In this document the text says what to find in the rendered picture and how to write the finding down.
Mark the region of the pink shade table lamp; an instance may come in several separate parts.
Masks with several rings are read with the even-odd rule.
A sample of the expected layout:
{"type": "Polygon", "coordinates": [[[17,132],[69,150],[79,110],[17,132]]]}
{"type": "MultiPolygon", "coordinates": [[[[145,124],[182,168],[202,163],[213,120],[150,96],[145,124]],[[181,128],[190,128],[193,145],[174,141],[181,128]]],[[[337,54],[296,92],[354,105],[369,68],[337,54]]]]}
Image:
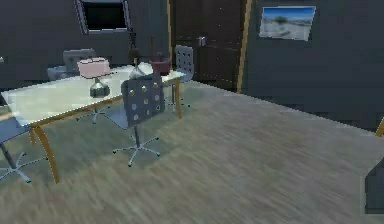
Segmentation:
{"type": "Polygon", "coordinates": [[[86,79],[92,79],[94,83],[90,86],[92,98],[104,98],[110,94],[107,84],[100,81],[102,76],[110,73],[109,61],[102,57],[83,59],[77,62],[80,75],[86,79]]]}

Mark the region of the glass table with wooden legs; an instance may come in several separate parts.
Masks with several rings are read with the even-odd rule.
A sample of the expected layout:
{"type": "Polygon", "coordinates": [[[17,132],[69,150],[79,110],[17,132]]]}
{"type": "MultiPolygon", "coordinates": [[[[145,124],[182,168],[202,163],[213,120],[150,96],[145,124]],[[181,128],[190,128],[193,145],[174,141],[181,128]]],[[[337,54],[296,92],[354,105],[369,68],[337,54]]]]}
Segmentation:
{"type": "Polygon", "coordinates": [[[101,78],[101,81],[110,87],[110,94],[104,98],[92,98],[90,86],[93,80],[81,76],[1,93],[11,111],[11,116],[14,116],[21,126],[31,128],[29,131],[31,141],[35,142],[35,137],[40,140],[55,183],[59,182],[59,174],[42,127],[53,121],[120,100],[122,98],[120,85],[129,79],[132,69],[133,66],[115,68],[111,75],[101,78]]]}

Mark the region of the dark wooden door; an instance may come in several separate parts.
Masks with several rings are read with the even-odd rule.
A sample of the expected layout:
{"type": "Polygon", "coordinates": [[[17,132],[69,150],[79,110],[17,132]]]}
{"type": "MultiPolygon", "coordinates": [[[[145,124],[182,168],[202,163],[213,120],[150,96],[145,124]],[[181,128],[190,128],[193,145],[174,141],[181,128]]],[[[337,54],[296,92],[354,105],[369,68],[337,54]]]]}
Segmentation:
{"type": "Polygon", "coordinates": [[[193,48],[194,81],[237,90],[245,6],[246,0],[170,0],[172,45],[193,48]]]}

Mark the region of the framed landscape picture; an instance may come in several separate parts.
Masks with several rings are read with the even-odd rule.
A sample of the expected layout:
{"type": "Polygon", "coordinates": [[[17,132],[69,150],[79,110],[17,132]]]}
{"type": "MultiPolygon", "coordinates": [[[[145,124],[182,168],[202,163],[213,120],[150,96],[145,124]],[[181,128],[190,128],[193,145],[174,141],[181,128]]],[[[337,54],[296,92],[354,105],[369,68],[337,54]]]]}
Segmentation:
{"type": "Polygon", "coordinates": [[[264,7],[259,36],[307,41],[315,12],[315,6],[264,7]]]}

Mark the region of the dark grey box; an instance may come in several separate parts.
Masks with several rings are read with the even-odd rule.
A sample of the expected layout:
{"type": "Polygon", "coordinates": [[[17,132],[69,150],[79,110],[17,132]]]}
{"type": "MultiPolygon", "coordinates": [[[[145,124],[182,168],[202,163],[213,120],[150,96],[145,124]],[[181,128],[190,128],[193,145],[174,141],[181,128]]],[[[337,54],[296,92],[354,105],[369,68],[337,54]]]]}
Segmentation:
{"type": "Polygon", "coordinates": [[[364,179],[366,214],[384,215],[384,157],[364,179]]]}

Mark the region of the wooden furniture leg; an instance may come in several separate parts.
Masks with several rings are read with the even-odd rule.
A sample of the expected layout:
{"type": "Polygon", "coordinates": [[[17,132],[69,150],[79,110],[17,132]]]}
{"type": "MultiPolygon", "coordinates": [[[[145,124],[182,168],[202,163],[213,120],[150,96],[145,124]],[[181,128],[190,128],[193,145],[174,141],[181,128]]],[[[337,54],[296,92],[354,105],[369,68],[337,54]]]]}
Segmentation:
{"type": "Polygon", "coordinates": [[[378,125],[375,135],[378,137],[382,137],[384,135],[384,117],[378,125]]]}

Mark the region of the grey perforated swivel chair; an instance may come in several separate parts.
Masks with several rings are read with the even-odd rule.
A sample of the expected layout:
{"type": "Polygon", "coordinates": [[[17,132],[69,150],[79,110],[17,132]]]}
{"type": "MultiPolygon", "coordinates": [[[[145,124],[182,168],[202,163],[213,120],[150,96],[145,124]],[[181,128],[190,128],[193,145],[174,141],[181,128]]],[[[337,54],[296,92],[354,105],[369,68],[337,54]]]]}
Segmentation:
{"type": "Polygon", "coordinates": [[[63,52],[62,66],[50,67],[47,69],[47,75],[50,81],[61,80],[65,78],[81,76],[78,70],[77,62],[83,59],[96,58],[96,51],[92,48],[66,50],[63,52]]]}
{"type": "Polygon", "coordinates": [[[189,46],[175,46],[175,73],[181,83],[189,82],[194,76],[194,52],[189,46]]]}
{"type": "Polygon", "coordinates": [[[160,156],[159,152],[146,148],[148,143],[158,140],[159,137],[155,136],[142,142],[138,134],[138,126],[165,110],[162,77],[159,73],[152,73],[125,80],[121,84],[121,93],[123,106],[108,111],[106,117],[121,129],[133,128],[132,139],[135,141],[135,145],[128,147],[128,150],[133,151],[128,162],[128,166],[131,167],[139,151],[147,151],[160,156]]]}
{"type": "Polygon", "coordinates": [[[0,151],[8,163],[7,167],[0,166],[0,180],[3,180],[10,174],[15,173],[26,183],[30,183],[31,179],[23,172],[23,168],[48,159],[47,156],[43,156],[28,162],[23,162],[24,157],[27,155],[26,152],[21,152],[18,158],[14,159],[9,150],[5,147],[5,143],[7,141],[29,132],[30,130],[31,128],[29,126],[21,126],[14,116],[0,116],[0,151]]]}

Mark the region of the dark red pot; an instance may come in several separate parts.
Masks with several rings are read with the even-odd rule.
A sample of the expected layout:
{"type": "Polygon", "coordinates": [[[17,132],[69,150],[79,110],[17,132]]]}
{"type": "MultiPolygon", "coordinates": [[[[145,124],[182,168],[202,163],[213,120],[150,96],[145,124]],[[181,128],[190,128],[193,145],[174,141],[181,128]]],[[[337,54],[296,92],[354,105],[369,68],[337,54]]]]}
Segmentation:
{"type": "Polygon", "coordinates": [[[155,73],[159,73],[161,76],[166,76],[171,70],[171,60],[165,58],[161,61],[151,61],[152,69],[155,73]]]}

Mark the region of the dark window with grey frame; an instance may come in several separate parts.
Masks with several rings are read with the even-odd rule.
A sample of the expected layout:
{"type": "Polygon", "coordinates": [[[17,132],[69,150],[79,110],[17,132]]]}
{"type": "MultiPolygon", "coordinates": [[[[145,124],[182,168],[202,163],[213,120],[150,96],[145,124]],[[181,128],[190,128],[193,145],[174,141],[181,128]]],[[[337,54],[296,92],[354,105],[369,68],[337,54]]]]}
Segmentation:
{"type": "Polygon", "coordinates": [[[74,0],[84,35],[128,32],[131,28],[127,0],[74,0]]]}

